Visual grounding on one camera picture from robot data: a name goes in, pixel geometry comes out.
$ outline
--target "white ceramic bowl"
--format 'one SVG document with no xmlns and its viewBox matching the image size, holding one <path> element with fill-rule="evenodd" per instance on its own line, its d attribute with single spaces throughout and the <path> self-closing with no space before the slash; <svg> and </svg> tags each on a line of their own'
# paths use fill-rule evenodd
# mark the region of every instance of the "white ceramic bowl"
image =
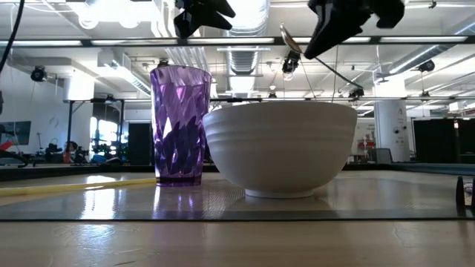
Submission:
<svg viewBox="0 0 475 267">
<path fill-rule="evenodd" d="M 253 197 L 312 195 L 343 168 L 357 113 L 340 104 L 279 101 L 223 108 L 203 123 L 224 177 Z"/>
</svg>

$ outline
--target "ceiling duct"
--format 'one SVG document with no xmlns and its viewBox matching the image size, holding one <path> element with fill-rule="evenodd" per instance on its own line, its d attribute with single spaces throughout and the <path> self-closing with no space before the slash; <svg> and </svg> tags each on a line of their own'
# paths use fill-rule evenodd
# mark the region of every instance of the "ceiling duct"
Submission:
<svg viewBox="0 0 475 267">
<path fill-rule="evenodd" d="M 225 33 L 228 37 L 264 36 L 269 18 L 270 0 L 228 0 L 236 17 L 229 18 L 232 29 Z M 245 92 L 254 88 L 255 74 L 258 70 L 259 52 L 227 52 L 229 87 L 233 91 Z"/>
<path fill-rule="evenodd" d="M 475 34 L 475 15 L 459 23 L 451 31 L 453 35 L 469 36 Z M 456 44 L 438 44 L 438 45 L 423 45 L 419 49 L 409 53 L 400 60 L 394 62 L 389 67 L 389 73 L 383 76 L 391 76 L 410 70 L 420 64 L 438 56 L 441 53 L 451 49 Z"/>
</svg>

